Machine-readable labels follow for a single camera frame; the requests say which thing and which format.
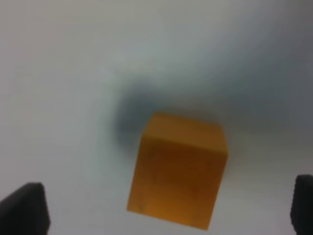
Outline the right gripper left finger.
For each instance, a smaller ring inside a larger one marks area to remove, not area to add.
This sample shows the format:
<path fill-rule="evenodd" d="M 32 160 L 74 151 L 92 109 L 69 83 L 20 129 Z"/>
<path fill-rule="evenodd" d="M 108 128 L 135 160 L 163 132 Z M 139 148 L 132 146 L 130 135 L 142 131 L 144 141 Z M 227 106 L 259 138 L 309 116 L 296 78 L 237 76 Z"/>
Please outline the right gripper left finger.
<path fill-rule="evenodd" d="M 50 217 L 42 183 L 27 183 L 0 202 L 2 235 L 46 235 Z"/>

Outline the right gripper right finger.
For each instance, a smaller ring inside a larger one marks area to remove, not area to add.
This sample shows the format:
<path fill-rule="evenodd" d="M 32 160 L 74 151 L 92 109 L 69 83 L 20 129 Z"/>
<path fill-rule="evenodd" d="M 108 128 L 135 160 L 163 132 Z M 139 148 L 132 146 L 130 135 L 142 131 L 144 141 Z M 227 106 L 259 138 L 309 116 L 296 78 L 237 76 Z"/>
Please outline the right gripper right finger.
<path fill-rule="evenodd" d="M 290 212 L 297 235 L 313 235 L 313 176 L 298 175 L 295 179 Z"/>

